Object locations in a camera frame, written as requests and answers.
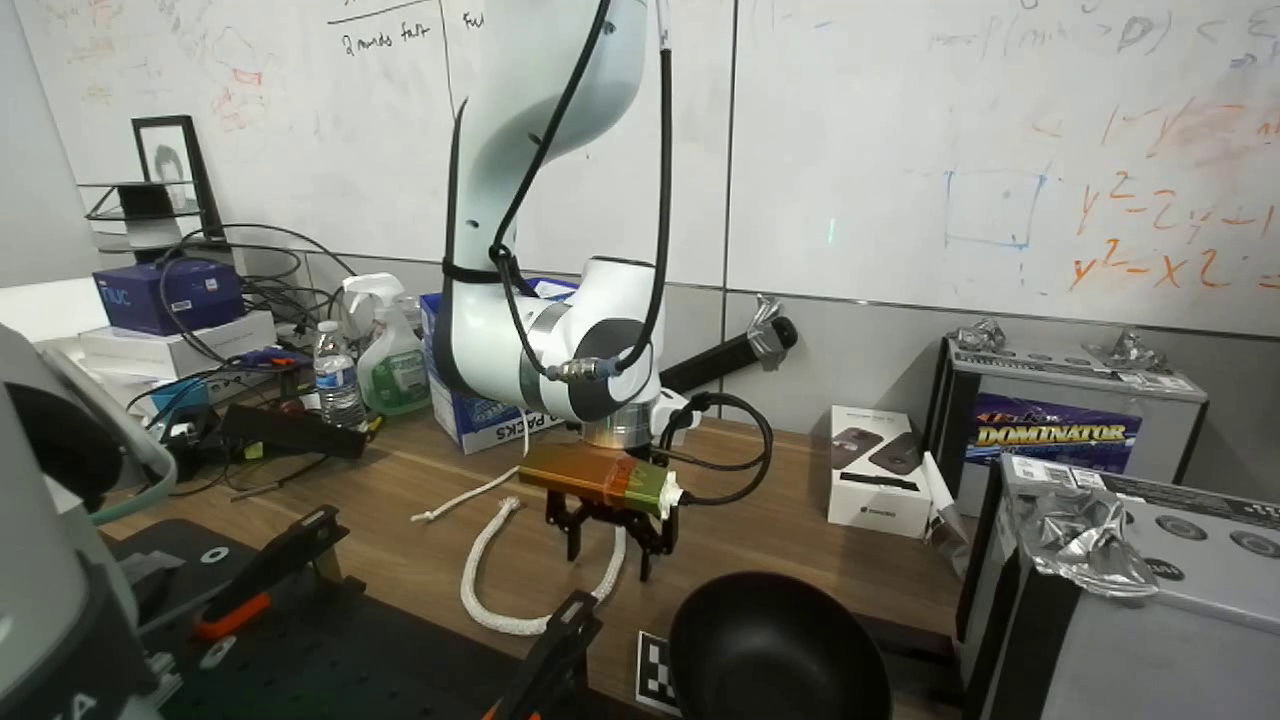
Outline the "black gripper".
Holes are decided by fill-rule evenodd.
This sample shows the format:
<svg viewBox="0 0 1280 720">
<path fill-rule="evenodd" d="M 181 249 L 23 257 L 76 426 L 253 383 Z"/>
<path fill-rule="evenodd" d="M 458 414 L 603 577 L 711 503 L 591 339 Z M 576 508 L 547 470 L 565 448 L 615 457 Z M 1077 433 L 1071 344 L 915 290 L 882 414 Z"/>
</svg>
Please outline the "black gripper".
<svg viewBox="0 0 1280 720">
<path fill-rule="evenodd" d="M 677 526 L 672 519 L 655 519 L 655 516 L 633 514 L 633 508 L 608 508 L 608 503 L 580 501 L 580 496 L 570 496 L 570 492 L 554 492 L 543 501 L 543 516 L 565 535 L 565 559 L 580 557 L 580 530 L 588 519 L 615 526 L 638 541 L 642 577 L 651 577 L 651 559 L 670 557 L 677 548 Z"/>
</svg>

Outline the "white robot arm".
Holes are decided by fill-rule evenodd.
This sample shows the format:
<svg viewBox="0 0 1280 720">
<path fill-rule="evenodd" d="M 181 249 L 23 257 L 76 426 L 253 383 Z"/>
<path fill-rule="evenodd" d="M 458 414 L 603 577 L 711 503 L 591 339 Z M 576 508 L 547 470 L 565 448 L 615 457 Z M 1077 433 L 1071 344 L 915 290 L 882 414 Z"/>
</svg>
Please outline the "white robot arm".
<svg viewBox="0 0 1280 720">
<path fill-rule="evenodd" d="M 530 265 L 530 203 L 570 155 L 655 111 L 651 252 L 628 257 L 600 226 L 565 230 L 565 265 Z M 541 414 L 595 448 L 649 451 L 666 402 L 672 252 L 672 57 L 655 0 L 493 0 L 476 82 L 453 117 L 446 290 L 434 364 L 446 383 Z"/>
</svg>

